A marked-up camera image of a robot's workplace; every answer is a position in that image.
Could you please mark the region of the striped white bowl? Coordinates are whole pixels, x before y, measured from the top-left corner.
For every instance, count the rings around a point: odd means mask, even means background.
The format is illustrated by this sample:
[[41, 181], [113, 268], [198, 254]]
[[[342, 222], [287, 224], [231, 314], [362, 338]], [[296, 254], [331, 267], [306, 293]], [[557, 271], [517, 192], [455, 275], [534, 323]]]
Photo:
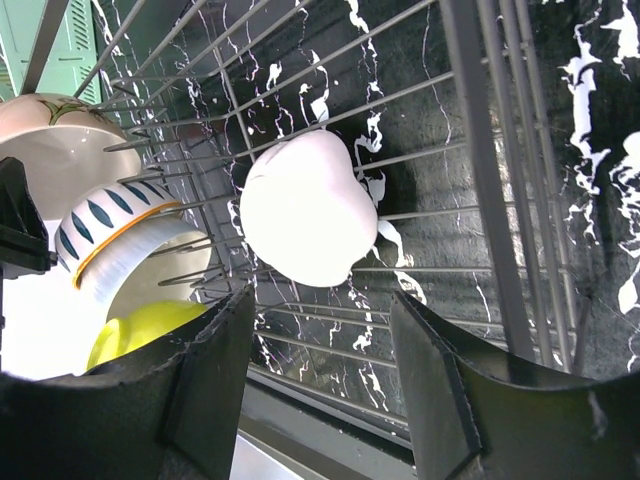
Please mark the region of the striped white bowl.
[[78, 199], [55, 235], [58, 262], [75, 289], [89, 263], [127, 229], [183, 202], [168, 187], [149, 180], [100, 186]]

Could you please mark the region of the beige bowl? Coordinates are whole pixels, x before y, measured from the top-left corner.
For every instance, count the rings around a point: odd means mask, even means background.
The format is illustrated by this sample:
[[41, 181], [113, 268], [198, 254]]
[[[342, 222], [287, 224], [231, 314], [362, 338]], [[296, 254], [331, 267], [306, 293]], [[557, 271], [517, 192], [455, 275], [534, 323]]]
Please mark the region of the beige bowl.
[[60, 220], [81, 195], [141, 172], [135, 150], [118, 150], [122, 129], [97, 107], [62, 94], [34, 93], [1, 104], [1, 157], [24, 166], [45, 221]]

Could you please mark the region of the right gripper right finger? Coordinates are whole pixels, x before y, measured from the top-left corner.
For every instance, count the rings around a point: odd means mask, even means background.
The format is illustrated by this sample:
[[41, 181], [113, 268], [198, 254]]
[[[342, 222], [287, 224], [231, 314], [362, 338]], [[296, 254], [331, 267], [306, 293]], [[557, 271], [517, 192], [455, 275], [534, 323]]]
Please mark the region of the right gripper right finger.
[[390, 327], [421, 479], [635, 479], [639, 376], [566, 374], [394, 296]]

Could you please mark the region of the black wire dish rack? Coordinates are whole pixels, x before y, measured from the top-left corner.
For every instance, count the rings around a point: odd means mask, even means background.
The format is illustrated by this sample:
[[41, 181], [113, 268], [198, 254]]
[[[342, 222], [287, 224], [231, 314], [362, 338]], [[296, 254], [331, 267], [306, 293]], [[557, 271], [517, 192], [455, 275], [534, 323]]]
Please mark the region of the black wire dish rack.
[[[369, 409], [404, 412], [387, 326], [403, 290], [497, 346], [506, 335], [433, 1], [72, 1], [56, 48], [66, 87], [135, 128], [146, 179], [205, 233], [172, 243], [153, 283], [202, 302], [257, 296], [252, 361]], [[340, 136], [381, 217], [336, 287], [286, 279], [242, 237], [239, 195], [278, 137]]]

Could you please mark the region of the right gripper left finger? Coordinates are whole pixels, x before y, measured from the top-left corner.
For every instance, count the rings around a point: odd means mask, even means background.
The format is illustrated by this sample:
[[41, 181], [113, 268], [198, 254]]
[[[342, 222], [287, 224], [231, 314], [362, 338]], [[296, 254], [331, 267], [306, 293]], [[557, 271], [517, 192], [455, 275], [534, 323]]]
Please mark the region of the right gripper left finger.
[[252, 345], [252, 287], [81, 376], [1, 378], [5, 479], [226, 479]]

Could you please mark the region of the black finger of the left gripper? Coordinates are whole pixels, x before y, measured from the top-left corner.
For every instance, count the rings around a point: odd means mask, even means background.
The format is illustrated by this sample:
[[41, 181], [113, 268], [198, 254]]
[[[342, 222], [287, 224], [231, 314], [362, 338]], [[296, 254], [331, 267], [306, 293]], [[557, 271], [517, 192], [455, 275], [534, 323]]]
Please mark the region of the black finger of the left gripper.
[[30, 195], [24, 165], [1, 161], [1, 278], [44, 274], [56, 264], [49, 235]]

